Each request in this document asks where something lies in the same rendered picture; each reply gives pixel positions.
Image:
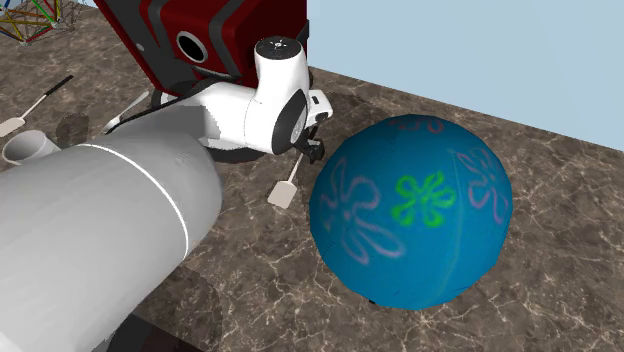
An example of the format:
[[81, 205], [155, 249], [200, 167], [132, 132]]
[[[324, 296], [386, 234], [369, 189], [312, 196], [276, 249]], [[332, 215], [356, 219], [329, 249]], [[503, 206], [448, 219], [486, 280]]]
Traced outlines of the blue ball with flower pattern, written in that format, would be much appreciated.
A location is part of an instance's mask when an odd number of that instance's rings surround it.
[[309, 199], [327, 267], [385, 307], [449, 302], [497, 262], [513, 212], [496, 154], [464, 127], [406, 114], [346, 139]]

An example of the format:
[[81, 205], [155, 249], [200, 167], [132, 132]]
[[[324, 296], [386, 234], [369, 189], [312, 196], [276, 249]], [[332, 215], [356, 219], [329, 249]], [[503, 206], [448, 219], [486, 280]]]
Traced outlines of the red and black appliance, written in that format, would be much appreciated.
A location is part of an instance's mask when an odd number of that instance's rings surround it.
[[309, 38], [307, 0], [94, 0], [155, 89], [173, 96], [212, 77], [258, 86], [254, 47]]

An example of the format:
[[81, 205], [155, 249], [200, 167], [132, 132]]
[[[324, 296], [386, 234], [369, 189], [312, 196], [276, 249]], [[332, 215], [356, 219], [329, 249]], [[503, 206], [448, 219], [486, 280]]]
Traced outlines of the white cup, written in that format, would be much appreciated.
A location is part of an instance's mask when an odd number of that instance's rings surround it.
[[40, 130], [27, 130], [12, 137], [2, 148], [3, 159], [23, 165], [59, 151], [60, 148]]

